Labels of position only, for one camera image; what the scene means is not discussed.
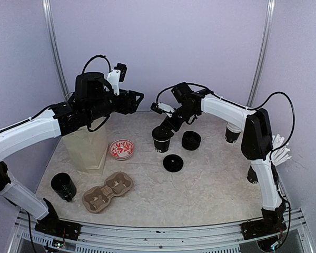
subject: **black bracket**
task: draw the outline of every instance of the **black bracket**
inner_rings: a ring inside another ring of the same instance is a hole
[[[261,211],[263,219],[254,221],[249,220],[241,224],[243,239],[249,240],[268,236],[287,229],[283,219],[283,213],[285,211],[284,202],[282,202],[274,211],[265,210],[263,208]]]
[[[77,241],[81,231],[81,224],[59,220],[53,205],[48,200],[43,200],[48,206],[49,214],[42,220],[37,221],[35,230],[47,235]]]
[[[38,222],[35,226],[35,230],[47,235],[77,241],[80,235],[81,225],[75,222],[57,220],[56,229],[53,229]]]
[[[287,226],[285,225],[284,219],[282,218],[280,220],[280,224],[277,226],[274,226],[269,231],[264,231],[264,220],[255,220],[255,221],[247,221],[241,224],[241,230],[243,234],[244,240],[249,240],[253,238],[273,235],[275,233],[280,232],[280,229],[282,231],[285,231],[287,229]]]

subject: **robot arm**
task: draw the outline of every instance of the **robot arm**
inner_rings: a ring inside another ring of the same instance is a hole
[[[136,112],[144,94],[119,89],[125,72],[126,66],[118,64],[107,79],[99,72],[81,74],[76,78],[75,92],[68,102],[50,105],[34,117],[0,129],[0,195],[40,220],[36,230],[61,237],[65,227],[65,231],[77,228],[74,229],[76,235],[71,238],[77,239],[79,225],[59,221],[52,204],[38,198],[17,181],[8,171],[4,159],[43,140],[72,133],[82,126],[96,131],[90,129],[91,123],[100,117],[108,119],[112,112]]]
[[[173,131],[178,131],[184,122],[189,122],[192,116],[196,117],[202,113],[218,116],[227,122],[227,142],[234,143],[243,131],[241,151],[251,161],[252,169],[256,172],[263,205],[262,223],[258,224],[257,228],[249,228],[248,232],[256,229],[269,233],[279,229],[283,221],[285,204],[278,194],[278,175],[269,157],[273,146],[267,111],[238,105],[218,97],[208,89],[193,92],[187,83],[177,84],[172,93],[181,104],[179,108],[171,110],[170,106],[162,103],[153,103],[151,106],[153,111],[167,114],[160,125],[160,131],[167,136],[173,136]]]

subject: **beige container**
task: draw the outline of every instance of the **beige container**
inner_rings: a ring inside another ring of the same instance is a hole
[[[104,119],[95,120],[91,129],[95,129]],[[79,174],[102,175],[108,146],[105,126],[96,132],[89,132],[83,126],[62,139]]]

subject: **white wall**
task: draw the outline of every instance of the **white wall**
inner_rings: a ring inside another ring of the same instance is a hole
[[[302,208],[316,244],[316,1],[277,1],[260,88],[254,105],[274,91],[292,99],[297,125],[292,159],[278,167],[294,208]],[[291,111],[285,98],[272,98],[273,133],[287,137]]]
[[[42,1],[0,0],[0,128],[59,102]],[[8,169],[35,191],[57,140],[18,152],[6,160]],[[4,252],[18,208],[0,197],[0,252]]]
[[[52,1],[65,77],[75,78],[96,54],[128,66],[122,87],[157,93],[195,82],[246,104],[261,45],[268,1]],[[96,60],[88,70],[107,72]]]

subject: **marble table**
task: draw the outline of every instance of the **marble table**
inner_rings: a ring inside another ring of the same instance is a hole
[[[48,199],[60,218],[103,225],[129,227],[186,227],[234,222],[261,216],[261,192],[258,184],[246,180],[248,160],[240,151],[241,137],[229,144],[224,139],[225,122],[211,115],[202,115],[192,125],[183,125],[171,139],[167,153],[154,150],[151,131],[164,119],[153,112],[131,115],[114,113],[106,124],[109,142],[129,139],[135,153],[126,161],[107,155],[101,176],[80,176],[74,169],[61,140],[39,184],[37,194]],[[182,148],[186,130],[202,137],[195,151]],[[178,154],[184,167],[170,173],[163,167],[163,158]],[[122,197],[114,198],[100,213],[89,213],[82,204],[82,195],[117,171],[127,173],[134,187]],[[72,202],[62,200],[50,186],[59,172],[68,173],[77,187]]]

